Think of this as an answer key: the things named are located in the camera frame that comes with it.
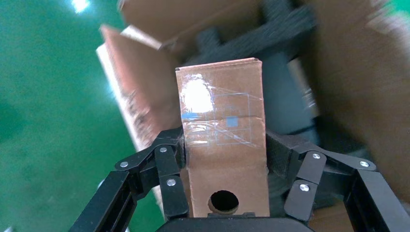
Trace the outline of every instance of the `green epoxy floor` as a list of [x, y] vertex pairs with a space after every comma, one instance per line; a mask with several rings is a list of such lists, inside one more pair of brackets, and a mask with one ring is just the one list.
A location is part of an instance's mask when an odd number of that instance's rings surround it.
[[[396, 0], [410, 12], [410, 0]], [[95, 49], [106, 23], [124, 28], [116, 0], [0, 1], [0, 232], [67, 231], [133, 146]], [[152, 194], [131, 231], [163, 223]]]

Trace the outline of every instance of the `cardboard box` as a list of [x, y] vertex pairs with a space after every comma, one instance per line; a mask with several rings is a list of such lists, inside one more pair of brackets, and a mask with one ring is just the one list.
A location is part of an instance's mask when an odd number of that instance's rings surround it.
[[[107, 29], [103, 35], [116, 83], [154, 80], [138, 92], [136, 100], [156, 123], [145, 128], [147, 141], [159, 131], [180, 123], [174, 68], [195, 52], [197, 32], [217, 26], [223, 41], [257, 27], [261, 0], [123, 0], [125, 21], [164, 43], [157, 51]], [[410, 202], [410, 27], [405, 17], [389, 14], [385, 0], [304, 0], [318, 19], [316, 37], [304, 59], [310, 86], [321, 112], [331, 115], [357, 139], [366, 143], [395, 194]], [[136, 86], [120, 90], [117, 99], [131, 96]], [[152, 95], [159, 94], [156, 101]], [[133, 135], [135, 121], [120, 104]]]
[[218, 209], [208, 203], [219, 191], [236, 196], [235, 214], [269, 216], [262, 62], [183, 67], [176, 79], [193, 216]]

